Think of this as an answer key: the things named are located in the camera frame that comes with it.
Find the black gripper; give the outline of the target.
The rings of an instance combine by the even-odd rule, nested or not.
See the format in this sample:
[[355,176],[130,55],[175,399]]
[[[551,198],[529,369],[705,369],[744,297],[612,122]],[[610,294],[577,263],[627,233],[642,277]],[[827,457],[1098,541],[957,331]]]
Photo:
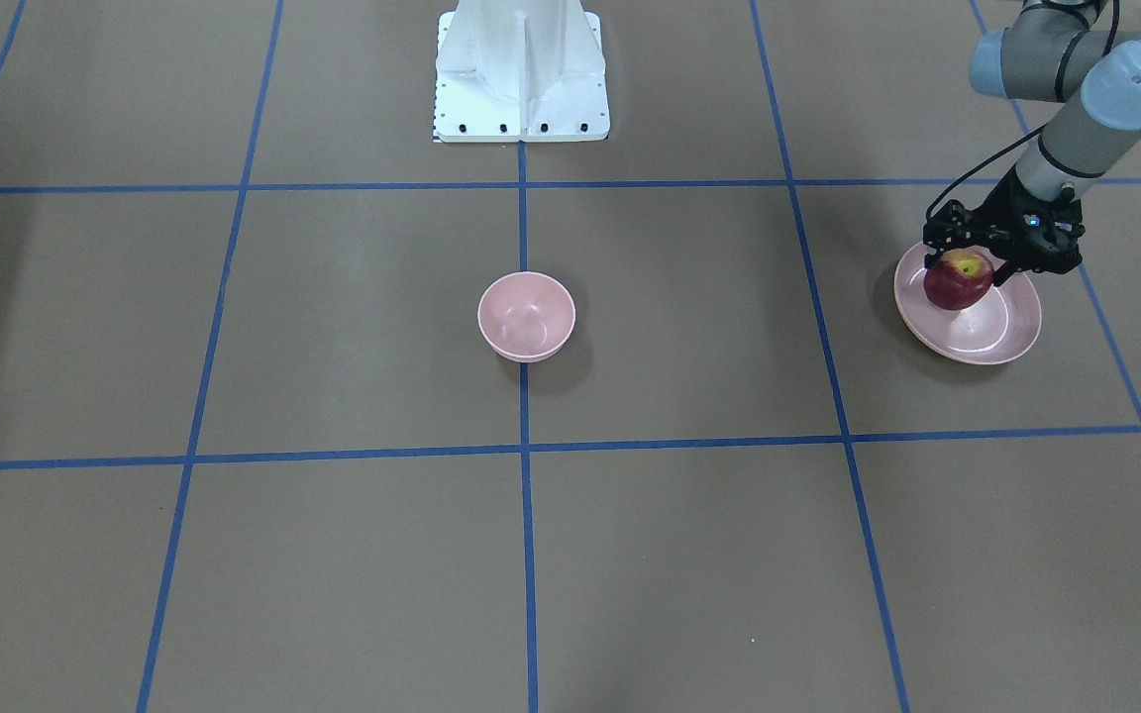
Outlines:
[[1066,274],[1083,262],[1081,198],[1065,183],[1055,198],[1031,194],[1013,170],[1003,176],[982,206],[969,209],[960,200],[937,202],[925,213],[922,244],[931,250],[924,266],[958,249],[982,248],[1000,258],[992,284],[1000,287],[1015,272]]

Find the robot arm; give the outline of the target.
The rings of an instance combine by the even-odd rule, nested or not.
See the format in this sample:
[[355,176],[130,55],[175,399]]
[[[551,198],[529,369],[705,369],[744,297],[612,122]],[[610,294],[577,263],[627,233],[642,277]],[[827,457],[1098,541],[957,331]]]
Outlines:
[[1014,167],[974,209],[939,195],[925,212],[926,267],[960,249],[1000,258],[994,284],[1015,272],[1081,265],[1081,198],[1141,140],[1141,32],[1094,27],[1114,1],[1026,1],[1011,26],[971,55],[977,94],[1055,102],[1046,125],[1018,141]]

